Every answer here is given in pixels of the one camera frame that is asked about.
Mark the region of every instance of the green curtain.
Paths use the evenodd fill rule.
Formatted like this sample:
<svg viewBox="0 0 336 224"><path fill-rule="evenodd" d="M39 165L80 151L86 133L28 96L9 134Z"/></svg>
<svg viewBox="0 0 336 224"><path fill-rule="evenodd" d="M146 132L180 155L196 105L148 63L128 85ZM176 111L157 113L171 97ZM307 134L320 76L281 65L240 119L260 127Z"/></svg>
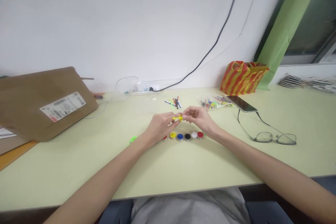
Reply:
<svg viewBox="0 0 336 224"><path fill-rule="evenodd" d="M273 79L309 2L310 0L284 0L257 60L269 66L269 71L260 81L258 89L269 90L268 84Z"/></svg>

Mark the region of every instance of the light green desk surface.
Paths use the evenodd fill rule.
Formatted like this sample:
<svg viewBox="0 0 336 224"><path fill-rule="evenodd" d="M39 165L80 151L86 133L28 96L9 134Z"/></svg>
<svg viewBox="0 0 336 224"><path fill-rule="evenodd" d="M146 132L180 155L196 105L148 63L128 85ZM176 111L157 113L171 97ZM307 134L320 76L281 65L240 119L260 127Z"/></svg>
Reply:
<svg viewBox="0 0 336 224"><path fill-rule="evenodd" d="M271 89L257 90L242 98L259 110L265 122L284 133L295 134L295 146L249 140L237 122L236 107L209 113L229 133L307 176L336 174L336 96L308 88L275 85ZM164 100L179 96L185 109L189 105L199 106L200 98L217 92L215 88L166 90L157 95L109 102L100 116L82 119L53 140L37 144L1 171L0 210L61 205L126 148L131 137L142 133L154 113L172 110ZM252 136L264 130L277 134L261 123L255 113L243 113L241 123ZM182 122L175 131L185 134L197 130L195 125ZM261 181L215 141L168 139L140 158L113 199L256 183Z"/></svg>

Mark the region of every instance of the forearm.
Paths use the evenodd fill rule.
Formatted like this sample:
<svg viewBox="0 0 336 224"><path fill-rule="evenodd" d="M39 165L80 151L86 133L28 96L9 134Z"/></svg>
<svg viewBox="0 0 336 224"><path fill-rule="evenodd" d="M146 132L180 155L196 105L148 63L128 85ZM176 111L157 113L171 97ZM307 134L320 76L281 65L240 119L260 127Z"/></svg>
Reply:
<svg viewBox="0 0 336 224"><path fill-rule="evenodd" d="M45 223L94 223L149 146L139 136L82 185Z"/></svg>
<svg viewBox="0 0 336 224"><path fill-rule="evenodd" d="M312 179L224 130L214 140L234 153L270 188L320 223L336 223L336 196Z"/></svg>

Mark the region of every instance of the eyeglasses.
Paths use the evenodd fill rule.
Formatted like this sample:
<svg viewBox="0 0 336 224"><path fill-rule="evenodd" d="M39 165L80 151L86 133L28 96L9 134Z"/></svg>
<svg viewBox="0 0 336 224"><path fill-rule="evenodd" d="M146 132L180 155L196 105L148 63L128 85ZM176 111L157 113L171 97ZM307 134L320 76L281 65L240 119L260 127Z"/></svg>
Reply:
<svg viewBox="0 0 336 224"><path fill-rule="evenodd" d="M284 134L282 133L281 131L277 130L276 128L272 127L271 125L265 123L258 111L256 111L256 114L258 115L259 119L264 123L266 124L267 126L270 126L271 128L275 129L276 131L279 131L281 134L280 135L276 135L275 139L273 139L273 134L270 133L270 132L260 132L255 138L251 137L247 132L246 130L244 129L244 127L242 126L242 124L240 123L239 121L239 113L240 113L240 110L238 111L238 117L237 117L237 120L240 124L240 126L242 127L242 129L244 130L244 132L246 133L246 135L248 135L248 137L252 140L252 141L255 141L255 142L262 142L262 143L268 143L268 142L276 142L278 144L284 144L284 145L295 145L296 144L296 135L293 135L293 134Z"/></svg>

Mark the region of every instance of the barcode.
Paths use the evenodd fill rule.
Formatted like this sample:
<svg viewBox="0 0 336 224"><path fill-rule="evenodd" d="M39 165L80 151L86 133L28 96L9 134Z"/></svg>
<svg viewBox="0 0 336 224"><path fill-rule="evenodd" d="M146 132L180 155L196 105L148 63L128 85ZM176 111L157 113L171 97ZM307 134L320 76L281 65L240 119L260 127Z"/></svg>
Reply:
<svg viewBox="0 0 336 224"><path fill-rule="evenodd" d="M59 101L55 102L55 103L54 103L54 106L56 106L56 105L58 105L58 104L60 104L60 103L62 103L62 102L65 102L65 99L62 99L62 100L59 100Z"/></svg>
<svg viewBox="0 0 336 224"><path fill-rule="evenodd" d="M54 110L54 113L55 113L59 118L62 118L62 116L57 112L57 110Z"/></svg>

